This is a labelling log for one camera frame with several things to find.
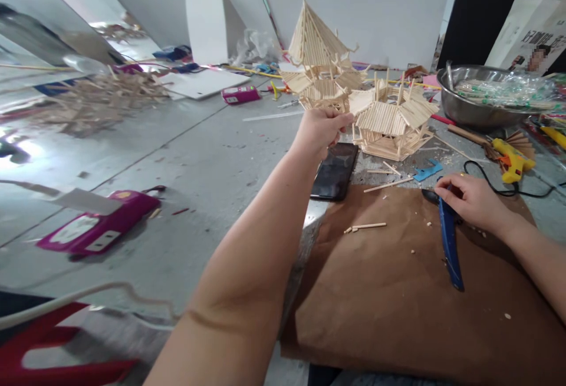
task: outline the smartphone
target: smartphone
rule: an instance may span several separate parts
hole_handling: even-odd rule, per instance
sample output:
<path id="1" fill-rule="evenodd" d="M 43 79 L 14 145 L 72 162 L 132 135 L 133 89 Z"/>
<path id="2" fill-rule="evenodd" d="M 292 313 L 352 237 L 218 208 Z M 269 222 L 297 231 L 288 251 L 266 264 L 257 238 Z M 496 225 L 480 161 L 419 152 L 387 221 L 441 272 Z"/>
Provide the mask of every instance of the smartphone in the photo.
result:
<path id="1" fill-rule="evenodd" d="M 331 202 L 344 200 L 357 155 L 358 146 L 351 143 L 337 143 L 328 149 L 327 158 L 318 167 L 311 199 Z"/>

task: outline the plastic bag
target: plastic bag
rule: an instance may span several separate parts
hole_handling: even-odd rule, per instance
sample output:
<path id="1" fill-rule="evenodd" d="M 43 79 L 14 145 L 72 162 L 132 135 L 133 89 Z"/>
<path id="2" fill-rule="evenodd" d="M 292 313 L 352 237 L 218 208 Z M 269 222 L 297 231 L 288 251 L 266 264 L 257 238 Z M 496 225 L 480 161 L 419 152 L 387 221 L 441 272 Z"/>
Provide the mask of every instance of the plastic bag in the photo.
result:
<path id="1" fill-rule="evenodd" d="M 463 80 L 457 94 L 476 103 L 519 110 L 556 110 L 561 97 L 553 81 L 529 74 L 510 73 L 501 81 Z"/>
<path id="2" fill-rule="evenodd" d="M 231 60 L 231 64 L 241 67 L 244 64 L 262 62 L 267 65 L 278 62 L 281 54 L 273 43 L 267 32 L 258 32 L 254 29 L 246 29 L 243 38 L 236 45 L 237 56 Z"/>

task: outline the hand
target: hand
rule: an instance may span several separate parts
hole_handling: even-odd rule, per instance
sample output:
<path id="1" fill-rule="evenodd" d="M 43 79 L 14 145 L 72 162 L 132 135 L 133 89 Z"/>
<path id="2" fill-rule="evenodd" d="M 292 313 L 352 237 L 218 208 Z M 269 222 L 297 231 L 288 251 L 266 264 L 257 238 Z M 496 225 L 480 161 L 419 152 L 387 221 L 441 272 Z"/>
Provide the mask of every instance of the hand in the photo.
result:
<path id="1" fill-rule="evenodd" d="M 436 183 L 435 192 L 464 220 L 500 239 L 516 223 L 517 215 L 501 202 L 486 180 L 450 174 Z"/>
<path id="2" fill-rule="evenodd" d="M 328 148 L 338 143 L 340 133 L 345 133 L 346 125 L 352 122 L 354 115 L 340 113 L 336 109 L 305 110 L 291 148 L 300 152 L 307 151 L 319 160 L 324 160 L 328 155 Z"/>

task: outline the red stool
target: red stool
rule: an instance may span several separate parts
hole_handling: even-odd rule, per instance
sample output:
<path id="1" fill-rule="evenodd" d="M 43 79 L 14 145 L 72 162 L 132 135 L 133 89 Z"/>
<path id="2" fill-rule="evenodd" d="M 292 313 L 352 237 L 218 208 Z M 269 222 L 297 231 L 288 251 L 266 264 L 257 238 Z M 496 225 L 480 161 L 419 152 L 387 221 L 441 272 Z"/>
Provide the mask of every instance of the red stool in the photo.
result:
<path id="1" fill-rule="evenodd" d="M 27 351 L 58 347 L 69 342 L 80 328 L 57 327 L 57 324 L 85 306 L 73 302 L 45 314 L 0 347 L 0 386 L 102 386 L 126 377 L 137 363 L 136 359 L 73 367 L 28 369 L 22 366 Z"/>

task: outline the stainless steel bowl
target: stainless steel bowl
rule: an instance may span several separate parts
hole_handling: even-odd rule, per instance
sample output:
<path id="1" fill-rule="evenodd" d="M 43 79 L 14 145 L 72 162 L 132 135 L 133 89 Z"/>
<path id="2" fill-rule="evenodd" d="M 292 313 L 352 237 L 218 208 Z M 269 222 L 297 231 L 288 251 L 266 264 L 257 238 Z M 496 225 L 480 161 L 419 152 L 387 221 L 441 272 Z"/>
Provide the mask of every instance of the stainless steel bowl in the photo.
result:
<path id="1" fill-rule="evenodd" d="M 460 65 L 452 67 L 454 85 L 462 80 L 502 81 L 510 71 L 481 65 Z M 501 127 L 513 127 L 537 111 L 501 109 L 472 102 L 451 91 L 448 87 L 448 73 L 441 69 L 436 76 L 442 87 L 442 108 L 444 113 L 459 125 L 476 131 L 489 133 Z"/>

